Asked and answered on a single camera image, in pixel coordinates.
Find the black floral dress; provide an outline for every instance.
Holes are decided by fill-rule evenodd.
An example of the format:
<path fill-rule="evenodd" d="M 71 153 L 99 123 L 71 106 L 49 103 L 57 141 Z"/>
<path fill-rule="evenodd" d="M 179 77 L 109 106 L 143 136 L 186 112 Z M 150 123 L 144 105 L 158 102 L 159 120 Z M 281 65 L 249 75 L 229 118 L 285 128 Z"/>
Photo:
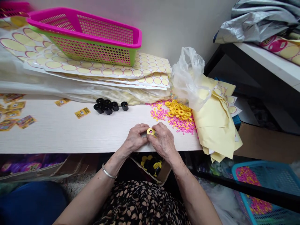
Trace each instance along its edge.
<path fill-rule="evenodd" d="M 191 224 L 184 205 L 147 181 L 115 183 L 94 225 Z"/>

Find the pile of pink beads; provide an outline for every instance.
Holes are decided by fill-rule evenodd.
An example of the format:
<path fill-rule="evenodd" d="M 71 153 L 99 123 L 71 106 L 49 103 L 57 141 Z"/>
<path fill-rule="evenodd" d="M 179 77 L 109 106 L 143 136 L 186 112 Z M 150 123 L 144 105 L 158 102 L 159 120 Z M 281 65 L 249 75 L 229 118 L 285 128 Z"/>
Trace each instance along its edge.
<path fill-rule="evenodd" d="M 183 134 L 190 133 L 192 135 L 194 135 L 194 132 L 197 133 L 193 115 L 191 115 L 192 120 L 182 120 L 178 117 L 169 117 L 169 110 L 162 108 L 162 106 L 165 105 L 165 102 L 166 101 L 157 101 L 152 104 L 146 103 L 146 105 L 150 105 L 153 109 L 150 111 L 150 114 L 153 117 L 153 119 L 156 119 L 156 121 L 165 121 L 167 118 L 168 123 L 172 125 L 173 128 L 177 129 L 176 132 L 182 132 Z"/>
<path fill-rule="evenodd" d="M 256 174 L 248 166 L 237 168 L 236 175 L 238 181 L 261 186 Z M 272 211 L 273 206 L 271 203 L 249 195 L 247 197 L 251 199 L 250 210 L 252 214 L 264 215 Z"/>

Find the silver bangle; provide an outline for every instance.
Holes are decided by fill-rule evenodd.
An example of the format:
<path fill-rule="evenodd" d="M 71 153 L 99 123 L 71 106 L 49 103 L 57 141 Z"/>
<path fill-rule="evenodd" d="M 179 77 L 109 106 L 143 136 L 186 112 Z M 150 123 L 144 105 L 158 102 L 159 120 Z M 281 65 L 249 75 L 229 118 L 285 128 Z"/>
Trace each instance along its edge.
<path fill-rule="evenodd" d="M 110 175 L 108 172 L 106 172 L 106 170 L 105 170 L 105 168 L 104 168 L 104 163 L 102 164 L 102 170 L 103 170 L 103 172 L 106 174 L 106 175 L 108 175 L 110 178 L 112 178 L 112 179 L 116 179 L 118 176 L 112 176 L 112 175 Z"/>

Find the white shelf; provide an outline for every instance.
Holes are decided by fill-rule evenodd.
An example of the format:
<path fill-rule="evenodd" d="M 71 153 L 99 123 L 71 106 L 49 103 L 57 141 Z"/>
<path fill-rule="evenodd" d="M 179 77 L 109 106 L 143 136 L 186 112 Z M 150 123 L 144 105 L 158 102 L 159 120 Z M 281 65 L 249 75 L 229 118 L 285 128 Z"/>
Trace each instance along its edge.
<path fill-rule="evenodd" d="M 111 115 L 99 114 L 91 103 L 71 101 L 58 107 L 55 96 L 25 95 L 26 107 L 20 118 L 31 115 L 37 122 L 20 129 L 15 125 L 8 132 L 0 132 L 0 153 L 101 153 L 115 152 L 125 141 L 130 128 L 137 123 L 153 126 L 158 123 L 150 116 L 151 106 L 129 106 L 128 111 L 121 108 Z M 81 119 L 75 112 L 88 107 L 91 111 Z M 174 134 L 178 151 L 202 150 L 194 135 L 177 133 L 167 121 L 163 121 Z M 143 146 L 140 151 L 151 152 L 151 144 Z"/>
<path fill-rule="evenodd" d="M 267 70 L 299 91 L 299 88 L 296 86 L 300 84 L 300 66 L 254 44 L 234 44 Z"/>

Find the stack of sticker sheets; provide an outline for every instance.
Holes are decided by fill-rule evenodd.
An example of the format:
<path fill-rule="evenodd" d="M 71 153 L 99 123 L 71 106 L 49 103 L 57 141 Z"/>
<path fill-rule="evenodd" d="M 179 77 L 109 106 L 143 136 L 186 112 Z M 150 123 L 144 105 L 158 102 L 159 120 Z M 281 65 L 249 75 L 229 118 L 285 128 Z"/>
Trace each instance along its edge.
<path fill-rule="evenodd" d="M 108 86 L 158 90 L 170 87 L 169 61 L 153 55 L 137 52 L 133 67 L 74 60 L 28 26 L 7 32 L 0 37 L 0 44 L 22 60 L 27 70 Z"/>

